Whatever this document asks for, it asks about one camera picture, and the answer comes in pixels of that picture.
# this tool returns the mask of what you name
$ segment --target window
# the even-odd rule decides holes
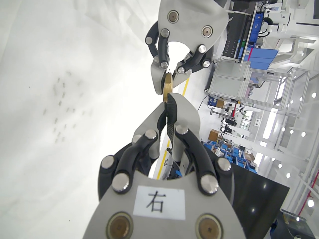
[[[319,19],[319,0],[314,3],[314,19]]]

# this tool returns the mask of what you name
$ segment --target white wall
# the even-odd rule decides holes
[[[159,2],[0,0],[0,238],[82,238],[102,158],[162,101],[144,43]]]

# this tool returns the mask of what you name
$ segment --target metal bolt head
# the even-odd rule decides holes
[[[187,127],[183,127],[182,125],[177,125],[176,132],[181,135],[185,135],[188,132]]]
[[[200,184],[203,190],[209,194],[214,194],[215,192],[217,192],[219,187],[217,179],[210,174],[202,176],[200,179]]]
[[[193,73],[193,71],[192,71],[191,69],[188,69],[188,70],[185,72],[186,75],[191,75],[192,73]]]
[[[185,73],[185,69],[183,67],[178,68],[177,72],[179,74],[184,74]]]
[[[219,158],[217,163],[224,172],[228,172],[232,167],[229,160],[225,158]]]
[[[178,19],[179,19],[179,15],[177,11],[170,11],[167,15],[167,19],[171,24],[175,24]]]
[[[196,221],[198,239],[221,239],[222,227],[219,220],[211,214],[204,214]]]
[[[125,173],[118,173],[112,180],[112,188],[117,192],[124,191],[130,184],[130,178]]]
[[[198,47],[198,51],[200,52],[200,53],[205,53],[206,52],[206,46],[205,45],[200,45],[199,47]]]
[[[132,143],[133,143],[133,144],[136,143],[136,142],[140,139],[141,136],[142,136],[142,135],[140,135],[140,134],[135,135],[135,136],[132,138]]]
[[[133,220],[125,212],[114,214],[107,223],[106,233],[109,239],[129,239],[132,232]]]
[[[162,62],[160,64],[160,66],[161,66],[161,68],[166,69],[166,68],[168,68],[168,63],[167,62]]]
[[[160,60],[159,60],[159,57],[158,57],[158,56],[155,56],[155,57],[154,57],[154,62],[155,62],[155,63],[159,63],[159,62],[160,62]]]
[[[110,155],[110,156],[106,156],[106,157],[102,160],[101,166],[102,166],[102,168],[104,168],[104,169],[108,169],[108,168],[110,168],[110,167],[113,165],[113,163],[114,163],[114,157],[113,157],[112,155]]]
[[[202,35],[205,37],[205,38],[209,38],[213,33],[213,29],[211,26],[209,25],[206,25],[203,27],[202,29]]]
[[[203,68],[208,68],[210,65],[211,63],[208,60],[203,62]]]
[[[164,28],[161,33],[160,33],[163,37],[167,38],[169,36],[169,30]]]
[[[156,131],[154,131],[153,129],[149,129],[145,132],[145,136],[146,138],[148,138],[149,140],[153,140],[156,138],[157,133]]]
[[[152,42],[153,42],[153,39],[151,37],[148,36],[148,37],[145,38],[145,43],[146,44],[150,45]]]

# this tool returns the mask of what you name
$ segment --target black panel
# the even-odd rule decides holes
[[[247,239],[263,239],[289,188],[232,164],[235,176],[233,208]]]
[[[319,19],[319,0],[314,3],[314,19]]]

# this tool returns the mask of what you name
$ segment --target robotic hand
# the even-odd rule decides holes
[[[159,19],[145,42],[154,58],[154,88],[164,101],[138,127],[132,143],[102,160],[100,204],[84,239],[245,238],[232,208],[235,183],[229,161],[201,144],[196,109],[182,95],[172,93],[191,73],[211,65],[213,45],[228,23],[226,2],[161,0]],[[170,41],[190,49],[173,75],[166,73]],[[159,157],[166,122],[172,157],[183,178],[154,180],[148,173]]]
[[[159,156],[166,120],[183,178],[154,180],[148,173]],[[100,203],[83,238],[244,239],[232,208],[233,169],[227,159],[205,149],[199,127],[199,115],[188,100],[168,93],[167,103],[138,127],[132,143],[102,160]]]

